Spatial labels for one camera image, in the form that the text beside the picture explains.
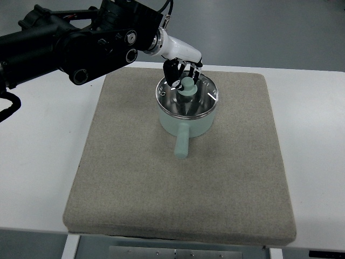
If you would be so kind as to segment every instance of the cable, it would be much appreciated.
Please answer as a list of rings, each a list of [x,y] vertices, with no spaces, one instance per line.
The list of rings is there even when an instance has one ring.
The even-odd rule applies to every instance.
[[[167,0],[165,2],[164,6],[162,8],[160,8],[157,12],[162,13],[167,8],[169,3],[170,3],[170,7],[169,7],[168,15],[171,15],[172,10],[173,10],[173,5],[174,5],[174,1],[173,0]]]
[[[5,119],[7,119],[9,116],[14,114],[16,111],[19,110],[19,108],[21,106],[21,102],[20,102],[19,97],[17,97],[13,93],[9,93],[9,92],[0,93],[0,98],[7,99],[13,103],[7,109],[3,109],[2,111],[0,111],[0,122],[2,122]]]

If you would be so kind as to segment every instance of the white table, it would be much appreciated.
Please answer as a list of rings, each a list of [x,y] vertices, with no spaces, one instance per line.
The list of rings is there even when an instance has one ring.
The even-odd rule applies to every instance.
[[[265,76],[297,227],[289,247],[345,251],[345,73],[204,70]],[[11,91],[22,108],[0,124],[0,228],[67,233],[62,216],[103,80],[75,86],[56,71]]]

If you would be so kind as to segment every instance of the bolt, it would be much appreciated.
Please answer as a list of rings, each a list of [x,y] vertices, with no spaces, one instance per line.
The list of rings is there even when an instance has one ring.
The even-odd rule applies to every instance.
[[[127,52],[126,61],[128,63],[132,63],[134,60],[136,60],[136,57],[137,57],[136,49],[131,49],[130,51]]]
[[[97,43],[99,45],[107,45],[109,42],[107,42],[105,39],[99,39]]]
[[[79,69],[73,73],[73,82],[77,85],[84,84],[88,79],[88,72],[86,69]]]
[[[136,35],[134,32],[131,32],[130,34],[127,35],[127,42],[128,44],[132,45],[136,40]]]

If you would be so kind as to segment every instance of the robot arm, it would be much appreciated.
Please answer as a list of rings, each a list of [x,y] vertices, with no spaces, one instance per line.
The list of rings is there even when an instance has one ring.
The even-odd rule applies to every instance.
[[[0,97],[9,98],[6,88],[57,69],[82,85],[132,63],[138,51],[163,56],[168,84],[182,90],[180,75],[186,63],[191,64],[189,76],[197,80],[201,54],[160,27],[161,11],[168,3],[160,11],[135,0],[102,0],[100,9],[77,11],[51,11],[35,5],[19,21],[22,31],[0,37]],[[170,0],[169,17],[172,7]],[[76,19],[90,19],[91,24],[79,29],[70,24]],[[7,114],[18,109],[18,104],[20,107],[18,100],[13,102],[12,112]]]

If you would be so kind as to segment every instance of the metal rim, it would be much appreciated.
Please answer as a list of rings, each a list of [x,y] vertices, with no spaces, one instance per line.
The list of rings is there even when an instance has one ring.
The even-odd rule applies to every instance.
[[[209,81],[211,81],[214,85],[215,83],[208,77],[206,77]],[[167,115],[173,117],[173,118],[176,118],[176,119],[182,119],[182,120],[198,120],[198,119],[201,119],[201,118],[204,118],[205,116],[207,116],[208,114],[210,114],[211,112],[213,112],[217,106],[217,103],[218,103],[218,88],[216,87],[215,90],[216,90],[216,100],[215,100],[215,103],[213,104],[213,106],[206,112],[203,112],[201,114],[198,114],[196,116],[183,116],[183,115],[178,115],[178,114],[175,114],[175,113],[172,113],[170,111],[168,111],[160,102],[159,102],[159,99],[158,99],[158,89],[160,88],[160,85],[165,81],[165,77],[163,77],[159,83],[157,84],[157,87],[156,87],[156,100],[157,100],[157,103],[159,105],[159,107],[161,108],[161,110],[163,112],[165,112]]]
[[[156,36],[152,42],[152,45],[150,46],[150,48],[148,50],[145,50],[144,53],[149,54],[149,55],[153,55],[154,53],[156,53],[158,51],[158,49],[161,48],[162,42],[164,42],[164,35],[162,32],[162,28],[159,28],[157,30],[157,34],[156,34]]]

